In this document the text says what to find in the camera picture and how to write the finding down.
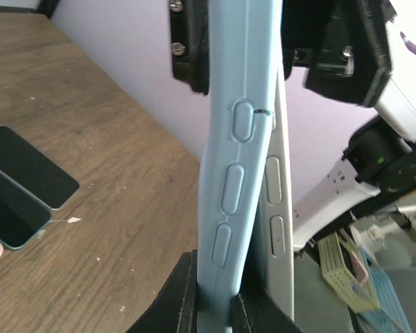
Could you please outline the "yellow perforated basket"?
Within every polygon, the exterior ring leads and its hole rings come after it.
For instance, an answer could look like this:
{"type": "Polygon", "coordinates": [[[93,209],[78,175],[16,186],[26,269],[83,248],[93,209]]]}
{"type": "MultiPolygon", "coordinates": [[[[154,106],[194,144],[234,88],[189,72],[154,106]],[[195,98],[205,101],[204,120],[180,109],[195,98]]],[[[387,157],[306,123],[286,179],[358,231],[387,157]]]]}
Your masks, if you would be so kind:
{"type": "Polygon", "coordinates": [[[381,308],[364,253],[348,236],[333,233],[318,250],[323,278],[354,313],[381,308]]]}

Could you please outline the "silver phone from blue case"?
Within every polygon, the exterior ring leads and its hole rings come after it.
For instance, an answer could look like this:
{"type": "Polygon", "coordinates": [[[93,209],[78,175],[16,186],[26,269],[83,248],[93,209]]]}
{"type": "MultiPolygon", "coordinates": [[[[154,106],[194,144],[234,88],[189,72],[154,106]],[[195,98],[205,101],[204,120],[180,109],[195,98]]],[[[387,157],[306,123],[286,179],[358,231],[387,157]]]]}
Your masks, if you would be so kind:
{"type": "Polygon", "coordinates": [[[254,258],[264,287],[295,317],[293,208],[284,69],[277,71],[275,111],[253,232],[254,258]]]}

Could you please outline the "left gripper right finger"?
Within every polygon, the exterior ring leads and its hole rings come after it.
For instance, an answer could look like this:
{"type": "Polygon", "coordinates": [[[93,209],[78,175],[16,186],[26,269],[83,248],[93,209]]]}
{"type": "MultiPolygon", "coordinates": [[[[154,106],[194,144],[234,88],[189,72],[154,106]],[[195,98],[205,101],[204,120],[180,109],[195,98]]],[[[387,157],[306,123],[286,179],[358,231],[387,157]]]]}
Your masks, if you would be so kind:
{"type": "Polygon", "coordinates": [[[234,333],[302,333],[263,290],[246,289],[231,300],[234,333]]]}

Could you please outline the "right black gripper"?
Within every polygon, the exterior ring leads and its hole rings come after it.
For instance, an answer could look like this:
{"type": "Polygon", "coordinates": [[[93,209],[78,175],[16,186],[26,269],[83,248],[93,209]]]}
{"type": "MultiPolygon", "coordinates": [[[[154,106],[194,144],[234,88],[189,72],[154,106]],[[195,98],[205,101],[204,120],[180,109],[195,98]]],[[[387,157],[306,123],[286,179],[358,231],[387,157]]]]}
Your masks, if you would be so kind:
{"type": "Polygon", "coordinates": [[[307,70],[306,89],[327,99],[374,106],[392,73],[389,1],[284,1],[284,77],[307,70]]]}

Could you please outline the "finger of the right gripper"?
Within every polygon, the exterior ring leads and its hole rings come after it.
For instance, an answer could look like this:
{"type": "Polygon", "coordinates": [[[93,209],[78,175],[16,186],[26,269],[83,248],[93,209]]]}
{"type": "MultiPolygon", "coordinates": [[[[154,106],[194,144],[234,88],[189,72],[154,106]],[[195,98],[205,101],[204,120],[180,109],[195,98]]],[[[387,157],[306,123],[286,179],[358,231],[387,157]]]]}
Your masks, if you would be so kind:
{"type": "Polygon", "coordinates": [[[209,93],[209,19],[206,0],[170,0],[171,64],[174,79],[193,92],[209,93]]]}

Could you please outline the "green phone from beige case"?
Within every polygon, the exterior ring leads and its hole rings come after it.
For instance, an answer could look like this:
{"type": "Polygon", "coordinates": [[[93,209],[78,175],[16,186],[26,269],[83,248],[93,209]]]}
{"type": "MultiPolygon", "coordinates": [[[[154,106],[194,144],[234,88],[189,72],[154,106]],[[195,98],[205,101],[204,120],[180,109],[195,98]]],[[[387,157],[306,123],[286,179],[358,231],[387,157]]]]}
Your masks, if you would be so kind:
{"type": "Polygon", "coordinates": [[[21,137],[0,126],[0,172],[52,210],[79,190],[79,182],[21,137]]]}

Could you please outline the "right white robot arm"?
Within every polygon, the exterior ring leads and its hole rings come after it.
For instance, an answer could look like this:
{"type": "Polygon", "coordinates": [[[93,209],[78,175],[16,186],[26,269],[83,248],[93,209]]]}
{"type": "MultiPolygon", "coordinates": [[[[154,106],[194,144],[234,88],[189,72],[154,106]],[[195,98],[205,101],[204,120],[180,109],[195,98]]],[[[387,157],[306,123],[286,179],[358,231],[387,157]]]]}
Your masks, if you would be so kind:
{"type": "Polygon", "coordinates": [[[211,98],[200,171],[198,254],[218,266],[248,251],[262,185],[274,205],[290,178],[270,152],[276,89],[293,67],[325,98],[373,107],[350,138],[335,191],[294,211],[295,251],[416,183],[416,45],[389,1],[171,1],[173,76],[211,98]]]}

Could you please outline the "black screen phone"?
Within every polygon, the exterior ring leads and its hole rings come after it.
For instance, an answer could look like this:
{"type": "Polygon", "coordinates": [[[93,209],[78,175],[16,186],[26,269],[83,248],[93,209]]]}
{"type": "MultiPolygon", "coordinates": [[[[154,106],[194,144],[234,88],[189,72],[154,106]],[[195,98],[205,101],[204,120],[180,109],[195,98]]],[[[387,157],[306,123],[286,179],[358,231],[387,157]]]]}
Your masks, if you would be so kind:
{"type": "Polygon", "coordinates": [[[50,211],[0,173],[0,242],[5,247],[22,248],[50,219],[50,211]]]}

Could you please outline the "blue perforated basket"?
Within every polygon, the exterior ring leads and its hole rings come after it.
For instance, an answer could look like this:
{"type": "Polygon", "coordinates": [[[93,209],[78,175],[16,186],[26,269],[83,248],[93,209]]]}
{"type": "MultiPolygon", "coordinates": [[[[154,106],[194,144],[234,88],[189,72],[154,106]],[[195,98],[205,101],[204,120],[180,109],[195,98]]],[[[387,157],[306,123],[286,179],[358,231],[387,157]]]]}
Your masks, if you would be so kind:
{"type": "Polygon", "coordinates": [[[388,274],[369,256],[366,250],[362,250],[362,254],[380,302],[380,309],[361,312],[361,316],[375,332],[412,333],[388,274]]]}

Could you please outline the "blue cased phone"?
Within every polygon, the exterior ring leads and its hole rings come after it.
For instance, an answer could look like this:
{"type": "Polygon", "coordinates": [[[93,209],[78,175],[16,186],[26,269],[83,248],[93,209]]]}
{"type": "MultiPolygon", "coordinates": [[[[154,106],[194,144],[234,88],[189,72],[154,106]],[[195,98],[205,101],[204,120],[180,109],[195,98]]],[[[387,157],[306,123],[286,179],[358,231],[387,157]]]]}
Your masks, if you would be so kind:
{"type": "Polygon", "coordinates": [[[283,5],[210,1],[209,139],[198,192],[199,332],[228,332],[263,178],[283,5]]]}

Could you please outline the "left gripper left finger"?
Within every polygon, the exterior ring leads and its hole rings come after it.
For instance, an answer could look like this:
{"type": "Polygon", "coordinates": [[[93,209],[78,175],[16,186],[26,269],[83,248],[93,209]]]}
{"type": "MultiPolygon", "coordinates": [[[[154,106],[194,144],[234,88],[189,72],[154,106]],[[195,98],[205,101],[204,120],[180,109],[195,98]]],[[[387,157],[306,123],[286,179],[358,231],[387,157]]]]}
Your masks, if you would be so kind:
{"type": "Polygon", "coordinates": [[[185,252],[149,308],[128,329],[130,333],[197,331],[197,254],[185,252]]]}

